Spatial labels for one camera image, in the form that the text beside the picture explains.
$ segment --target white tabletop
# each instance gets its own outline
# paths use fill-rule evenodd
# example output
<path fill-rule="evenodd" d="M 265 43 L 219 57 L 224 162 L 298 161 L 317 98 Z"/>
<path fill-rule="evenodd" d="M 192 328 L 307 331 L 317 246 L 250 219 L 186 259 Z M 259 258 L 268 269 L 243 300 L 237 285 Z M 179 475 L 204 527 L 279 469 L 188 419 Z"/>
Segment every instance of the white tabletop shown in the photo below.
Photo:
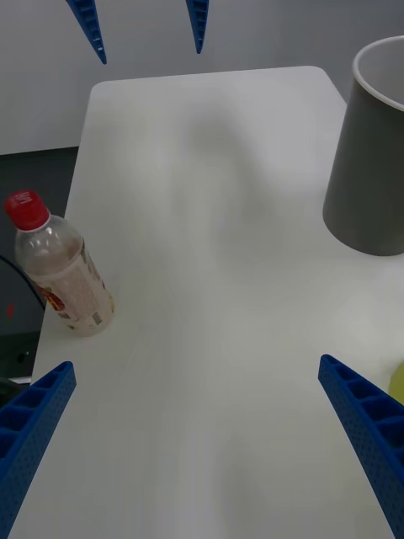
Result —
<path fill-rule="evenodd" d="M 404 356 L 402 257 L 322 222 L 344 108 L 314 67 L 95 87 L 67 217 L 116 314 L 45 315 L 35 378 L 77 389 L 12 539 L 391 537 L 316 379 Z"/>

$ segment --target gray cup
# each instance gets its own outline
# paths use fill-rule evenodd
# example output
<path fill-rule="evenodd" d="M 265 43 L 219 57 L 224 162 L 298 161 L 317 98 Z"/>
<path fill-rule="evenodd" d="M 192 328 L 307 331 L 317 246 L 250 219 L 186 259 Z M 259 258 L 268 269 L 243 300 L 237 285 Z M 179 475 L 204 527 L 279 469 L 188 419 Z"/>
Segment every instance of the gray cup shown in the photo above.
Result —
<path fill-rule="evenodd" d="M 362 253 L 404 253 L 404 36 L 353 60 L 353 88 L 323 208 L 328 230 Z"/>

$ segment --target bottle label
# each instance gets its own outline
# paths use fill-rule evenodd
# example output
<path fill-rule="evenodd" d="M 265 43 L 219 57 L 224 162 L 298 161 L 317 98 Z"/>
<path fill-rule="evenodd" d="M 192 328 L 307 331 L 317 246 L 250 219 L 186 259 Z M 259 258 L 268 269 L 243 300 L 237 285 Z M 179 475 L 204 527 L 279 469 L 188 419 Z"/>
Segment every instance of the bottle label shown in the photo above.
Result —
<path fill-rule="evenodd" d="M 114 302 L 82 240 L 80 255 L 57 274 L 29 276 L 70 329 L 91 333 L 110 320 Z"/>

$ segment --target white rim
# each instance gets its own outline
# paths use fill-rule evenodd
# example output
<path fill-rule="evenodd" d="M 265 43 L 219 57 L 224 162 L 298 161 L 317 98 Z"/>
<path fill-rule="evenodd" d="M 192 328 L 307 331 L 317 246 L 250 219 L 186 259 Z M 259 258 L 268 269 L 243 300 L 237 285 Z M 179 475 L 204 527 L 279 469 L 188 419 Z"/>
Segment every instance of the white rim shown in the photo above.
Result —
<path fill-rule="evenodd" d="M 373 48 L 381 45 L 382 43 L 388 43 L 389 41 L 390 42 L 391 41 L 401 41 L 401 40 L 404 40 L 404 35 L 397 35 L 395 37 L 388 37 L 385 40 L 379 40 L 379 41 L 375 41 L 375 43 L 370 43 L 370 45 L 367 45 L 366 47 L 364 47 L 363 49 L 361 49 L 358 52 L 356 57 L 353 59 L 352 68 L 353 68 L 353 76 L 356 78 L 356 80 L 362 86 L 362 88 L 364 88 L 367 92 L 369 92 L 371 95 L 373 95 L 373 97 L 375 97 L 379 101 L 383 101 L 383 103 L 389 104 L 390 107 L 394 107 L 395 109 L 398 109 L 398 110 L 401 110 L 401 111 L 404 112 L 404 104 L 403 103 L 398 103 L 398 101 L 394 101 L 393 99 L 389 99 L 385 95 L 383 95 L 382 93 L 375 90 L 372 86 L 370 86 L 370 84 L 368 84 L 364 80 L 364 78 L 360 74 L 359 67 L 358 67 L 359 61 L 360 61 L 361 57 L 364 55 L 365 52 L 367 52 L 370 49 L 373 49 Z"/>
<path fill-rule="evenodd" d="M 21 228 L 17 228 L 17 230 L 18 230 L 19 232 L 36 232 L 37 230 L 40 230 L 41 228 L 43 228 L 45 225 L 48 224 L 48 222 L 49 222 L 49 220 L 50 220 L 50 218 L 51 218 L 51 213 L 48 211 L 48 214 L 49 214 L 49 215 L 48 215 L 48 218 L 46 219 L 46 221 L 44 222 L 43 225 L 40 225 L 40 227 L 38 227 L 38 228 L 31 228 L 31 230 L 21 230 Z"/>

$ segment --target yellow object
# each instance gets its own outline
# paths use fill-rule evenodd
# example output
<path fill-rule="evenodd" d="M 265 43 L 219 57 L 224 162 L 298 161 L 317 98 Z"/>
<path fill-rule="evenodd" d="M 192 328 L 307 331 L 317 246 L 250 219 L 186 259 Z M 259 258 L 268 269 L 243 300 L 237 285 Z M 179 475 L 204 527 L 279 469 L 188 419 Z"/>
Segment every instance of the yellow object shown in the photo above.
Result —
<path fill-rule="evenodd" d="M 404 363 L 396 368 L 391 377 L 389 395 L 404 405 Z"/>

